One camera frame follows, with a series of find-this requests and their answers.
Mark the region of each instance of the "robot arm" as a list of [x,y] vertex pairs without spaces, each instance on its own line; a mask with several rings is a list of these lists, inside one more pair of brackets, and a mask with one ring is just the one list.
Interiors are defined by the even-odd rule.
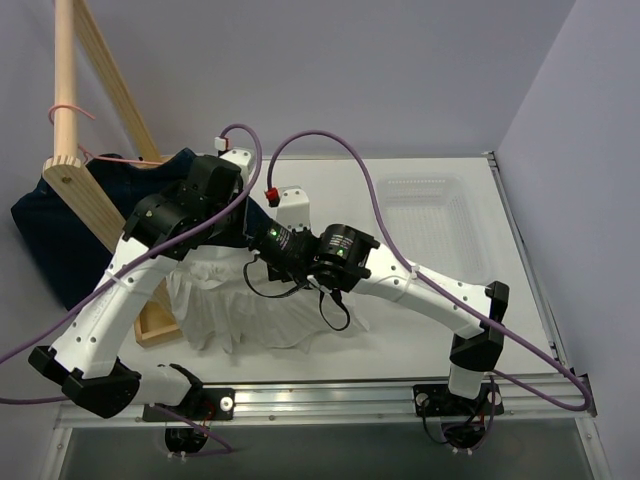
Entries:
[[[346,225],[331,225],[320,237],[311,233],[309,202],[299,187],[284,191],[277,220],[261,209],[241,204],[209,230],[151,258],[124,278],[114,276],[125,264],[205,221],[238,194],[254,158],[241,149],[220,158],[197,157],[186,181],[138,203],[127,220],[113,260],[99,286],[115,283],[90,302],[51,347],[37,347],[29,357],[42,375],[59,384],[77,405],[103,418],[130,404],[162,403],[185,416],[202,401],[202,383],[179,365],[131,368],[118,351],[127,332],[153,291],[187,255],[218,234],[237,233],[274,273],[270,278],[294,280],[325,293],[349,292],[396,302],[426,315],[454,332],[449,389],[475,398],[484,372],[493,369],[502,351],[502,336],[457,309],[420,282],[373,237]],[[499,282],[485,288],[464,284],[415,265],[476,310],[501,320],[508,287]]]
[[316,238],[307,230],[292,232],[272,221],[256,236],[252,247],[271,268],[298,283],[306,281],[325,293],[354,292],[384,298],[449,328],[454,333],[449,390],[455,395],[476,398],[484,373],[496,366],[502,334],[480,325],[478,319],[415,281],[414,271],[420,270],[496,321],[502,321],[509,299],[509,287],[501,282],[487,287],[465,284],[419,265],[408,271],[387,246],[347,225],[330,225]]
[[98,287],[115,283],[88,303],[51,345],[37,347],[29,363],[62,387],[77,405],[110,418],[130,404],[163,403],[185,414],[199,406],[202,383],[179,365],[125,366],[118,352],[131,325],[156,287],[189,250],[244,222],[247,202],[227,218],[163,254],[150,258],[124,278],[115,274],[151,248],[174,238],[221,211],[246,183],[251,152],[241,149],[220,158],[197,157],[186,181],[141,200],[127,220],[124,234]]

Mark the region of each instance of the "wooden frame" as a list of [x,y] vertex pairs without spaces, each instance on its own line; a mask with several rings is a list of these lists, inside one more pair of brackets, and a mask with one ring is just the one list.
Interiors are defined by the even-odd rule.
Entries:
[[[76,34],[139,154],[145,160],[161,161],[85,0],[55,2],[55,104],[76,105]],[[54,115],[54,155],[45,162],[42,177],[113,252],[122,234],[124,218],[77,157],[76,111],[59,108]],[[182,333],[170,312],[169,294],[163,282],[136,320],[136,341],[149,347],[180,337]]]

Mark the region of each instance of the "white wall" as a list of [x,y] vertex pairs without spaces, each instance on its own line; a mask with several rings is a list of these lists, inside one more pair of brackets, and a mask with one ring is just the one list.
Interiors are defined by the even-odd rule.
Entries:
[[616,479],[640,472],[640,2],[578,0],[498,150]]
[[[6,352],[59,320],[57,304],[29,260],[9,209],[33,190],[51,154],[53,129],[53,9],[47,0],[0,2],[0,352]],[[97,128],[82,121],[80,137],[95,151],[123,149],[127,143],[104,97],[86,80],[81,104],[99,115]],[[0,396],[56,395],[21,355],[0,366]],[[0,471],[3,478],[37,478],[48,447],[57,406],[0,406]]]
[[497,148],[574,0],[89,3],[163,152],[242,121],[384,156]]

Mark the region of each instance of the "white cloth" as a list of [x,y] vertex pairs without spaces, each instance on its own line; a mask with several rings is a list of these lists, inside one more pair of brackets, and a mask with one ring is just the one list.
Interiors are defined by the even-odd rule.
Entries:
[[[244,249],[201,246],[189,252],[167,278],[173,314],[192,348],[201,350],[216,335],[227,353],[234,343],[249,341],[268,348],[298,347],[308,352],[312,336],[333,332],[320,316],[317,290],[301,290],[287,298],[263,298],[244,281],[242,267],[253,259]],[[287,291],[292,282],[269,282],[264,262],[249,266],[251,284],[265,295]],[[369,325],[354,311],[349,294],[344,305],[351,314],[352,331]],[[327,321],[340,328],[346,314],[327,296],[323,303]]]

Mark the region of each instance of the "clear plastic container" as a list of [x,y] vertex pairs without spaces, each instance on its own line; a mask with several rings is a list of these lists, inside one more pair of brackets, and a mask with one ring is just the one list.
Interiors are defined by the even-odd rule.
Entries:
[[402,254],[464,282],[487,284],[492,272],[473,205],[455,176],[389,177],[378,201]]

